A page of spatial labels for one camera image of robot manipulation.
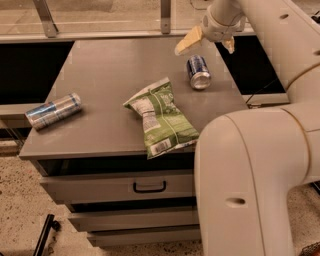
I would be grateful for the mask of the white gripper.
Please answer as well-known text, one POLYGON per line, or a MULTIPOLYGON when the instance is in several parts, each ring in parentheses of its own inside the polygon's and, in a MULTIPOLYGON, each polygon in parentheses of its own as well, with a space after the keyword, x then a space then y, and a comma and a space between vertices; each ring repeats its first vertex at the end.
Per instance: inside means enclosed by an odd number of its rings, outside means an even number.
POLYGON ((174 52, 177 56, 183 55, 199 46, 204 37, 210 42, 223 41, 225 49, 233 54, 233 35, 242 32, 244 24, 245 15, 239 4, 212 4, 207 8, 200 26, 194 26, 176 45, 174 52))

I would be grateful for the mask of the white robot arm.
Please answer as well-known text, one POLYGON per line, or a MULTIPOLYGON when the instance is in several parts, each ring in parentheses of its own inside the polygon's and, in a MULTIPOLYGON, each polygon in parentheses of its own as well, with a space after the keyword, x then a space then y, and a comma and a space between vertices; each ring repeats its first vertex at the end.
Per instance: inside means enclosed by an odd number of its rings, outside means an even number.
POLYGON ((292 0, 214 0, 199 32, 230 38, 247 18, 287 93, 286 105, 222 115, 201 132, 194 180, 205 256, 294 256, 287 194, 318 180, 320 27, 292 0))

